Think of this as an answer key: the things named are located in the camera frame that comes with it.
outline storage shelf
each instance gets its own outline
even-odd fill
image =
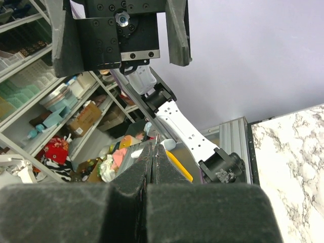
[[[113,88],[116,88],[118,84],[116,82],[113,82],[112,84],[109,84],[106,86],[108,90],[112,90]]]
[[[12,75],[18,73],[25,67],[29,66],[31,63],[37,61],[39,58],[47,54],[52,50],[53,46],[52,44],[47,45],[42,50],[36,52],[35,54],[26,57],[19,62],[16,62],[15,64],[7,67],[5,70],[0,72],[0,83],[5,81],[6,79],[10,78]]]
[[[25,147],[24,150],[35,157],[39,151],[50,141],[50,139],[67,123],[67,121],[79,110],[79,108],[89,99],[89,97],[99,87],[98,83],[95,83],[91,88],[87,90],[84,96],[77,102],[70,114],[56,127],[53,127],[46,133],[40,133],[32,139]]]
[[[74,161],[76,156],[79,154],[85,143],[88,141],[90,136],[93,134],[94,130],[97,128],[98,124],[102,120],[102,118],[105,116],[111,105],[113,104],[113,100],[107,96],[106,100],[99,106],[99,109],[102,111],[102,114],[100,118],[92,125],[92,127],[86,132],[86,134],[83,137],[75,138],[69,148],[72,148],[72,150],[69,150],[69,157],[71,161]]]
[[[63,82],[64,79],[65,77],[54,80],[44,90],[41,90],[37,95],[31,98],[22,107],[20,107],[10,116],[8,116],[4,121],[0,123],[0,132],[3,132],[6,128],[8,128],[13,122],[15,122],[19,117],[21,117],[24,113],[26,113],[32,106],[34,106],[37,102],[39,102],[42,98],[44,98],[51,90],[53,90],[56,86],[58,86],[61,82]]]
[[[23,19],[18,19],[13,22],[10,22],[8,24],[4,24],[0,27],[0,33],[6,32],[10,29],[16,28],[16,27],[26,24],[26,23],[33,22],[33,21],[41,19],[41,18],[42,18],[41,14],[34,14],[31,16],[25,17]]]
[[[137,109],[138,109],[137,105],[128,105],[128,106],[125,108],[125,111],[126,111],[127,113],[131,113],[131,112],[133,112],[134,110],[137,110]]]

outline plastic container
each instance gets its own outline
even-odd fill
[[[29,89],[21,89],[20,92],[22,94],[24,94],[25,96],[27,96],[29,99],[31,99],[32,97],[34,97],[34,93],[32,91],[30,91]]]
[[[62,107],[69,107],[70,109],[73,108],[73,106],[77,103],[77,98],[72,94],[72,92],[69,95],[66,95],[63,99],[60,101],[52,104],[49,107],[46,107],[47,110],[50,110],[51,112],[55,112]]]
[[[149,66],[139,66],[135,72],[126,77],[139,95],[146,94],[156,84],[156,79],[151,73]]]
[[[43,62],[41,59],[39,59],[38,61],[33,63],[33,66],[37,69],[37,70],[45,70],[46,72],[50,72],[51,74],[54,75],[54,69],[52,67],[49,67],[48,65],[46,65],[45,62]]]
[[[71,109],[67,106],[62,107],[61,109],[53,112],[50,114],[45,121],[43,121],[43,124],[45,127],[50,128],[61,121],[71,112]]]
[[[80,99],[84,93],[84,88],[81,86],[81,84],[78,82],[76,76],[73,77],[69,82],[67,82],[69,85],[70,90],[76,96],[78,99]]]
[[[18,74],[10,78],[12,83],[17,87],[25,87],[27,85],[35,85],[39,90],[43,90],[48,86],[54,79],[52,70],[46,69],[43,66],[45,64],[40,63],[31,64],[29,67],[23,69]]]
[[[89,72],[84,72],[77,77],[78,82],[82,86],[83,89],[88,89],[95,84],[96,80]]]
[[[37,134],[38,134],[38,132],[37,132],[36,129],[30,130],[28,135],[27,135],[27,138],[28,139],[33,139],[33,138],[37,137]]]
[[[9,102],[16,109],[19,109],[21,106],[24,105],[24,103],[22,103],[17,97],[8,98],[6,99],[6,101]]]
[[[9,67],[15,64],[16,62],[22,60],[23,56],[20,53],[11,54],[8,52],[0,51],[0,59],[2,59],[2,63],[6,67]]]
[[[5,92],[3,92],[0,88],[0,97],[2,97],[3,99],[8,99],[10,98],[10,96],[8,94],[6,94]]]
[[[26,89],[29,89],[34,95],[40,92],[40,89],[36,85],[27,85]]]
[[[17,87],[14,83],[12,83],[10,80],[6,80],[4,84],[11,89],[14,93],[19,92],[20,88]]]
[[[16,108],[0,97],[0,119],[6,119],[9,115],[11,115]]]
[[[65,92],[67,92],[67,85],[61,84],[59,85],[55,90],[50,92],[45,98],[43,98],[39,103],[42,106],[49,106],[49,102],[54,102],[56,99],[60,99],[60,96],[65,95]]]
[[[25,104],[29,101],[29,98],[25,94],[20,93],[20,92],[14,94],[14,97],[18,98],[21,101],[21,103],[23,103],[23,104]]]
[[[14,95],[14,91],[10,89],[5,83],[0,84],[0,90],[4,92],[7,96]]]

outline marble countertop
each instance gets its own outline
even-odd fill
[[[324,105],[252,131],[260,186],[284,242],[324,242]]]

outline cardboard box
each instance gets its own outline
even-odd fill
[[[122,110],[115,104],[108,110],[107,114],[102,118],[99,125],[105,122],[112,122],[114,119],[118,118],[122,113]]]
[[[98,177],[98,167],[101,164],[101,159],[90,159],[86,162],[83,162],[81,164],[78,165],[77,169],[76,169],[76,173],[77,174],[81,174],[82,170],[86,170],[87,167],[90,166],[90,162],[93,161],[95,163],[95,167],[93,168],[93,170],[91,171],[91,173],[88,175],[88,179],[86,180],[87,182],[103,182],[103,180],[101,179],[101,177]]]
[[[91,102],[83,109],[77,118],[68,124],[68,128],[75,137],[82,137],[101,117],[101,113],[101,110]]]

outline gray wall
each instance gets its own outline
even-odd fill
[[[324,103],[324,2],[189,0],[193,62],[169,64],[164,15],[162,58],[152,67],[199,129]]]

